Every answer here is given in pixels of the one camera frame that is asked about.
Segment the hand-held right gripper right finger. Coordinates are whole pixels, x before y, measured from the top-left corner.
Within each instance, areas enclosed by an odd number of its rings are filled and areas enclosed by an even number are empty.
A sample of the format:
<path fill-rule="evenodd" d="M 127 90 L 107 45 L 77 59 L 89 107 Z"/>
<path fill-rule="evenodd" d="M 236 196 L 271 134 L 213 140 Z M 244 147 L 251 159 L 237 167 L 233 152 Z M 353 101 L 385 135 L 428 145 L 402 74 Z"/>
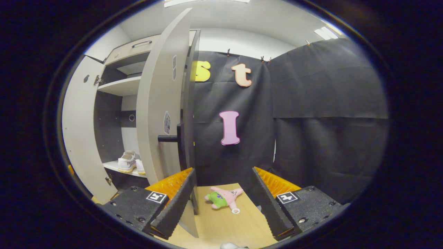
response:
<path fill-rule="evenodd" d="M 251 181 L 252 196 L 261 206 L 277 241 L 312 230 L 349 206 L 329 197 L 316 186 L 300 188 L 258 167 L 252 169 Z"/>

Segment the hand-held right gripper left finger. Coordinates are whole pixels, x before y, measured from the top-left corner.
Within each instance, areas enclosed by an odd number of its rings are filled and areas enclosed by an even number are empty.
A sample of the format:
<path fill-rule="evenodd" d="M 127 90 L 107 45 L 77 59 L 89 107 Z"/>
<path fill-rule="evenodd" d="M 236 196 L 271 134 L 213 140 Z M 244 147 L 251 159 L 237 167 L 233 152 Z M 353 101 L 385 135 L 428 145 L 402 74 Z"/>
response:
<path fill-rule="evenodd" d="M 101 208 L 143 233 L 169 239 L 196 185 L 196 170 L 185 169 L 146 188 L 130 186 Z"/>

